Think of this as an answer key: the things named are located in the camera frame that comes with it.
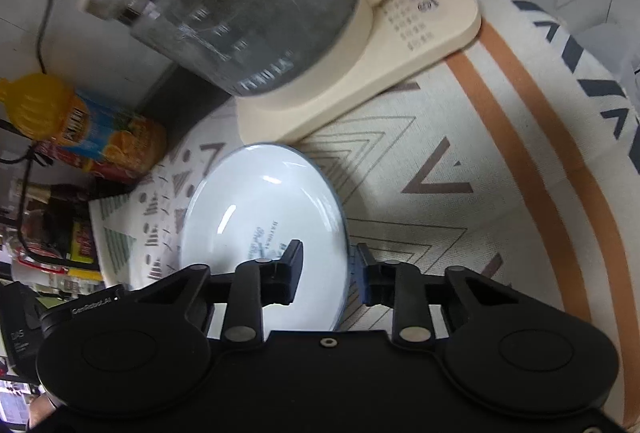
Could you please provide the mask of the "person's hand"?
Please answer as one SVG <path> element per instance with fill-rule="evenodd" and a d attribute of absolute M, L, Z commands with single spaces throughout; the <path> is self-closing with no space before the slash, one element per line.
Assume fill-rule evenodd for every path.
<path fill-rule="evenodd" d="M 65 412 L 64 405 L 56 405 L 48 394 L 42 394 L 28 406 L 27 431 L 62 431 L 66 424 Z"/>

